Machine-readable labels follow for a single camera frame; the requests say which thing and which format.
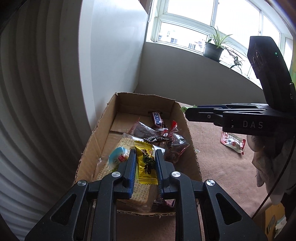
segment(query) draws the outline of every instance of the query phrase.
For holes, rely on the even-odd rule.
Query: white glove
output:
[[[277,157],[272,152],[275,150],[275,139],[267,137],[247,136],[249,147],[254,151],[252,164],[257,168],[257,186],[266,184],[266,191],[272,189],[279,174],[282,172],[292,148],[293,140],[284,143],[281,153]],[[296,150],[278,182],[276,188],[270,195],[272,204],[277,205],[282,200],[284,193],[290,194],[296,187]]]

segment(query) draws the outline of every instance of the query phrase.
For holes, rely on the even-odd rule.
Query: plant pot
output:
[[[216,45],[211,44],[211,43],[206,43],[205,44],[205,49],[203,52],[203,56],[210,58],[216,62],[220,62],[220,56],[222,53],[223,49],[222,48],[217,48]]]

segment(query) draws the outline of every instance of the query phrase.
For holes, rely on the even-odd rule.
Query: yellow candy packet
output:
[[[152,155],[153,146],[145,142],[135,141],[135,148],[137,152],[139,183],[157,185],[155,159]]]

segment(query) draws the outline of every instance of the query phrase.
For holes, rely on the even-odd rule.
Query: window sill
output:
[[[185,51],[192,52],[192,53],[195,53],[195,54],[198,54],[198,55],[203,56],[203,55],[202,55],[202,52],[198,52],[198,51],[195,51],[195,50],[191,50],[191,49],[189,49],[189,48],[185,48],[185,47],[182,47],[182,46],[180,46],[180,45],[175,45],[175,44],[171,44],[171,43],[167,43],[167,42],[153,42],[153,41],[151,41],[151,40],[149,40],[149,39],[146,40],[146,42],[154,43],[154,44],[160,44],[160,45],[166,45],[166,46],[170,46],[170,47],[174,47],[174,48],[182,49],[182,50],[185,50]],[[228,68],[231,67],[229,64],[227,64],[227,63],[225,63],[225,62],[223,62],[223,61],[220,61],[219,63],[222,64],[222,65],[224,65],[224,66],[226,66],[226,67],[228,67]],[[243,77],[245,77],[246,79],[248,79],[249,81],[251,81],[252,83],[254,83],[254,84],[257,85],[259,88],[262,89],[261,83],[260,83],[260,81],[259,81],[258,79],[256,79],[256,80],[250,79],[247,75],[245,75],[245,74],[241,74],[240,70],[235,69],[235,68],[232,68],[232,69],[230,69],[230,70],[237,72],[238,74],[242,75]]]

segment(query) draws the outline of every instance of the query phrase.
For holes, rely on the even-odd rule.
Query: metal screw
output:
[[[86,181],[85,180],[80,180],[77,182],[77,185],[80,186],[80,187],[83,187],[86,185]]]
[[[179,173],[179,172],[172,172],[172,176],[173,177],[180,177],[181,176],[181,173]]]
[[[120,172],[113,172],[112,177],[119,177],[121,174]]]
[[[209,186],[214,186],[215,185],[215,181],[212,179],[207,180],[206,182]]]

